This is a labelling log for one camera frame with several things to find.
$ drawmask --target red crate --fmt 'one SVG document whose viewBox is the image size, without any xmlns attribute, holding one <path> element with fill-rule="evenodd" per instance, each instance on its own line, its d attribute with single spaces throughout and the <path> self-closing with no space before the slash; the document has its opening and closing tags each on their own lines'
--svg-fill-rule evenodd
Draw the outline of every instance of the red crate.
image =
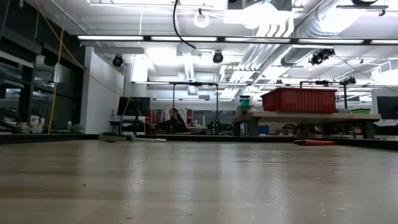
<svg viewBox="0 0 398 224">
<path fill-rule="evenodd" d="M 335 113 L 336 90 L 277 88 L 261 96 L 265 111 Z"/>
</svg>

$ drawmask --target computer monitor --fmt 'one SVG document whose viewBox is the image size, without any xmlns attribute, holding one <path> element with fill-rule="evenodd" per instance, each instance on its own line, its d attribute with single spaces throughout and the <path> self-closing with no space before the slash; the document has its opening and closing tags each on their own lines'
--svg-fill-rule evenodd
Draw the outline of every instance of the computer monitor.
<svg viewBox="0 0 398 224">
<path fill-rule="evenodd" d="M 381 119 L 398 119 L 398 97 L 378 96 L 377 108 Z"/>
<path fill-rule="evenodd" d="M 121 96 L 119 99 L 118 116 L 149 116 L 149 106 L 150 97 Z"/>
</svg>

